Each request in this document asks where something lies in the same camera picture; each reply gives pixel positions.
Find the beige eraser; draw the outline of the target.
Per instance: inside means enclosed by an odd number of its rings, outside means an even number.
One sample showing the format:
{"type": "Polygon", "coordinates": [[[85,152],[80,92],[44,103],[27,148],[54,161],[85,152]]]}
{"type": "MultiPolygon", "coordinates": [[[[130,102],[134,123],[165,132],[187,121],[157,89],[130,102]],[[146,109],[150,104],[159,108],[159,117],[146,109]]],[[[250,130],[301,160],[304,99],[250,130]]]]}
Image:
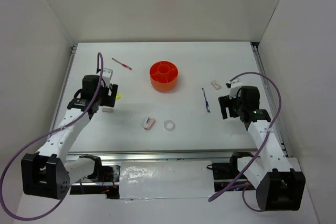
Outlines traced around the beige eraser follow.
{"type": "Polygon", "coordinates": [[[113,112],[113,108],[110,108],[110,107],[104,107],[104,108],[102,108],[102,112],[112,113],[112,112],[113,112]]]}

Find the blue pen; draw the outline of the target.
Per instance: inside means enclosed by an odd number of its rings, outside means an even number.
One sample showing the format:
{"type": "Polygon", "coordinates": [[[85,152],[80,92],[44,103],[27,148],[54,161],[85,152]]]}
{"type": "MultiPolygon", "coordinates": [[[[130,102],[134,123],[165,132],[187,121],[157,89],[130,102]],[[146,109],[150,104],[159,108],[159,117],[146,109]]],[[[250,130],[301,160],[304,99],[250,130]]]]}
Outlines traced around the blue pen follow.
{"type": "Polygon", "coordinates": [[[206,93],[205,93],[204,88],[202,88],[202,92],[203,92],[203,96],[204,96],[204,100],[205,100],[206,111],[207,111],[208,113],[210,113],[211,111],[210,111],[210,108],[209,108],[209,104],[208,104],[208,100],[207,100],[207,97],[206,97],[206,93]]]}

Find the red pen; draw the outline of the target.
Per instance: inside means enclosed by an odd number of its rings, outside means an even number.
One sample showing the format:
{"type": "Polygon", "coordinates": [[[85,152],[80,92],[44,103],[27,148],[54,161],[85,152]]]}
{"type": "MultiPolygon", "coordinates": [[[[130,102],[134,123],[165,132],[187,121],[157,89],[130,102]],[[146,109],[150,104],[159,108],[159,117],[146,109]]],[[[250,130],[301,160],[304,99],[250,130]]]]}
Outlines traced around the red pen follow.
{"type": "Polygon", "coordinates": [[[111,58],[111,59],[113,61],[115,61],[116,63],[118,63],[118,64],[122,65],[123,67],[125,67],[125,68],[129,69],[130,71],[132,71],[132,68],[130,66],[128,66],[128,65],[126,65],[126,64],[124,64],[124,63],[122,63],[122,62],[120,62],[118,60],[116,60],[115,58],[111,58]]]}

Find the white eraser with print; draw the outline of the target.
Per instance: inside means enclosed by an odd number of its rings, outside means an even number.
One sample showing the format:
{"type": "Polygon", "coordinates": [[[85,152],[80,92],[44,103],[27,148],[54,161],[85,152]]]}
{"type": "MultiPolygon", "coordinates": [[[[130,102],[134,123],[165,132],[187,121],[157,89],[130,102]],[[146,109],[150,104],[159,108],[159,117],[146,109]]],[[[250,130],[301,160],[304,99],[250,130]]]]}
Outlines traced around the white eraser with print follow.
{"type": "Polygon", "coordinates": [[[216,80],[212,80],[211,85],[215,88],[215,90],[219,90],[222,88],[222,86],[216,80]]]}

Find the clear tape roll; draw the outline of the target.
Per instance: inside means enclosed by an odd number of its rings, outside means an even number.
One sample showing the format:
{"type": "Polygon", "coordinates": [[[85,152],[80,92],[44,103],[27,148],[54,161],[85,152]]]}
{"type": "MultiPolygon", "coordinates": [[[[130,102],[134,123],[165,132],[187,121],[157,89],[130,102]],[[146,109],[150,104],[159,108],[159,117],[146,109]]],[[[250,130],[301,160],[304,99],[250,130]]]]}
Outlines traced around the clear tape roll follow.
{"type": "Polygon", "coordinates": [[[172,120],[164,121],[164,128],[166,131],[173,131],[175,129],[175,123],[172,120]]]}

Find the pink correction tape dispenser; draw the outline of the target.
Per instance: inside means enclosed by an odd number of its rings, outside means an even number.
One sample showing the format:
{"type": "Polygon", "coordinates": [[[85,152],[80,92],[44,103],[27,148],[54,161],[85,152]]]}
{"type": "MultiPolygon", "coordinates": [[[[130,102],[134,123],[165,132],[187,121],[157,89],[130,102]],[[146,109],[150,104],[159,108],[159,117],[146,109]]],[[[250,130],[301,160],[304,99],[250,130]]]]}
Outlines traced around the pink correction tape dispenser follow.
{"type": "Polygon", "coordinates": [[[152,128],[155,122],[155,118],[147,117],[143,123],[143,128],[148,131],[152,128]]]}

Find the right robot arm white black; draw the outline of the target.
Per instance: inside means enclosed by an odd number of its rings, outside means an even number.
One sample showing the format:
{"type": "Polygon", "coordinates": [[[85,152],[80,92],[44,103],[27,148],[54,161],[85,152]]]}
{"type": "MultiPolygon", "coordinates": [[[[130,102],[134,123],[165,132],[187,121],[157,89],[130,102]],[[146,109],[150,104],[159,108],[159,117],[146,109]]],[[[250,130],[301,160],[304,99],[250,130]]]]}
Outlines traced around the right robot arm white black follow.
{"type": "Polygon", "coordinates": [[[257,87],[231,83],[229,95],[218,99],[222,116],[239,118],[258,148],[258,159],[237,153],[232,156],[229,172],[243,175],[256,190],[260,211],[297,211],[300,208],[306,179],[286,158],[271,127],[271,118],[260,109],[257,87]]]}

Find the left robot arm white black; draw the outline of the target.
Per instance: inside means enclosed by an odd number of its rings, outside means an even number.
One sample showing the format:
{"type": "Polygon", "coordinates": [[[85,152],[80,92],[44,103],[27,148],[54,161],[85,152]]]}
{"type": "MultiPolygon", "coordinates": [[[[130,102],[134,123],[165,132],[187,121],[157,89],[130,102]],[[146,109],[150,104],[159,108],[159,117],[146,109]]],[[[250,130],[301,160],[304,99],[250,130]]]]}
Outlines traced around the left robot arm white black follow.
{"type": "Polygon", "coordinates": [[[114,107],[118,85],[110,83],[111,77],[111,69],[104,69],[102,76],[84,76],[81,89],[68,103],[59,131],[53,133],[36,153],[24,155],[21,168],[25,194],[61,200],[70,186],[83,177],[93,182],[103,177],[99,157],[85,154],[69,163],[66,157],[99,108],[114,107]]]}

